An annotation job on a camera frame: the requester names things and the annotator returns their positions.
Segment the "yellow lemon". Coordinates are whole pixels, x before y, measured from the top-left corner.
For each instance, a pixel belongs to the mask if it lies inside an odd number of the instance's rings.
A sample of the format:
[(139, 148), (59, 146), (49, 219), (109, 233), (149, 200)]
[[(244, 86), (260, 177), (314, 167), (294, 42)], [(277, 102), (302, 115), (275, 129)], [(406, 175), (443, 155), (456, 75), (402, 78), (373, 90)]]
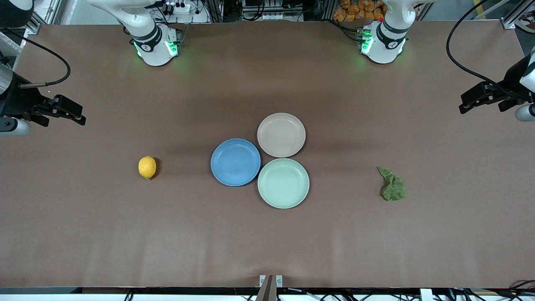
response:
[(145, 156), (138, 162), (138, 172), (144, 179), (152, 179), (157, 172), (157, 162), (151, 156)]

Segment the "green lettuce leaf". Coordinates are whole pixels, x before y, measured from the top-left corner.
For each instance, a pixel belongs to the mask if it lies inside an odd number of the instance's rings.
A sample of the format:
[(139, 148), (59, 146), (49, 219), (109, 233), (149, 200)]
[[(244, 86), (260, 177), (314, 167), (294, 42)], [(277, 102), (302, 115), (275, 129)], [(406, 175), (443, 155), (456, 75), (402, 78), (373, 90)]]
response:
[(405, 185), (403, 180), (395, 175), (390, 169), (377, 166), (377, 170), (383, 178), (384, 184), (380, 191), (380, 196), (386, 201), (399, 201), (405, 198)]

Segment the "bag of oranges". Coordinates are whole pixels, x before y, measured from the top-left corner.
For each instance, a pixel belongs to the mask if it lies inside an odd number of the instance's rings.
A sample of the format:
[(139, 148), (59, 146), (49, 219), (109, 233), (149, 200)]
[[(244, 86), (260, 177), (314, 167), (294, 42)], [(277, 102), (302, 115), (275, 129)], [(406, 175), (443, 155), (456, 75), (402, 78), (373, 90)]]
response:
[(388, 6), (382, 0), (338, 0), (332, 18), (337, 22), (350, 22), (359, 19), (382, 21)]

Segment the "white power strip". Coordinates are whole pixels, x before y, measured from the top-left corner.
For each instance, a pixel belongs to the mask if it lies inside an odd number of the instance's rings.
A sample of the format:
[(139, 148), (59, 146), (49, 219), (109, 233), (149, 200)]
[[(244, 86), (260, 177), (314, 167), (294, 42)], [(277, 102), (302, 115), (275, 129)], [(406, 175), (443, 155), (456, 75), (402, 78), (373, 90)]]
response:
[(159, 7), (166, 16), (172, 15), (189, 15), (196, 9), (195, 4), (191, 4), (189, 0), (162, 0), (162, 5)]

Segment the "blue plate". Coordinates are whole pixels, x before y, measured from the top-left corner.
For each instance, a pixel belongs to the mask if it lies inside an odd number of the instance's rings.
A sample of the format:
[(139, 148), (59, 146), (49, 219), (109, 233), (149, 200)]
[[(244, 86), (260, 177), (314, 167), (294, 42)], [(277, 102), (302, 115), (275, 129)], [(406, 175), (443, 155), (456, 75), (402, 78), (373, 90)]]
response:
[(248, 140), (233, 138), (219, 144), (210, 167), (215, 179), (226, 186), (243, 186), (253, 181), (261, 168), (258, 148)]

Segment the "beige plate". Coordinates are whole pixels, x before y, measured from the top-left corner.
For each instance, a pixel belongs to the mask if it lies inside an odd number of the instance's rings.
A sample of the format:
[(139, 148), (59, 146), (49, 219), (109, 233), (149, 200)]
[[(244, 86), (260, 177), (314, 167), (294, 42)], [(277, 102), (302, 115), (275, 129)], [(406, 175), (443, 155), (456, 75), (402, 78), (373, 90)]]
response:
[(279, 112), (260, 122), (257, 141), (266, 154), (275, 158), (289, 158), (303, 148), (306, 129), (296, 116)]

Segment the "pale green plate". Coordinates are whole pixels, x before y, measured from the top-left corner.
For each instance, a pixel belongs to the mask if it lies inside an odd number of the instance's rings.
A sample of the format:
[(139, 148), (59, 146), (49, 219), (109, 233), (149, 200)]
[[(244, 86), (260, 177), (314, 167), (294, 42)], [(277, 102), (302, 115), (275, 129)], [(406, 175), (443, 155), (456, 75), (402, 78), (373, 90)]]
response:
[(275, 159), (260, 169), (258, 192), (267, 204), (278, 209), (300, 205), (309, 193), (309, 174), (299, 162), (289, 158)]

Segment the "aluminium frame profile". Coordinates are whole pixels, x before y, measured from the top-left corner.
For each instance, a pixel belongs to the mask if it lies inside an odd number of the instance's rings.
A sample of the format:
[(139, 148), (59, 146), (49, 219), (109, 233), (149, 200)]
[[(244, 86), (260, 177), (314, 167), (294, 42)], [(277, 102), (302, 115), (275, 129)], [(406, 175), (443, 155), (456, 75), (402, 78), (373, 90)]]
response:
[(520, 19), (531, 6), (535, 5), (535, 0), (517, 0), (516, 5), (504, 17), (500, 18), (503, 29), (515, 29), (515, 21)]
[(0, 27), (38, 34), (44, 24), (59, 23), (65, 0), (0, 0)]

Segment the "metal table edge bracket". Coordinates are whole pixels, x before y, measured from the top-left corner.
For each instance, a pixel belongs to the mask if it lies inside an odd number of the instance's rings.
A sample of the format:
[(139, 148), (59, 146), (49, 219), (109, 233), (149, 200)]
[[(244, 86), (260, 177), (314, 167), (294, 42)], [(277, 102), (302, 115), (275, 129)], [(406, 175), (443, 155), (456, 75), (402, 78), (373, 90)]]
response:
[(255, 301), (281, 301), (278, 289), (283, 287), (282, 275), (260, 275), (259, 285)]

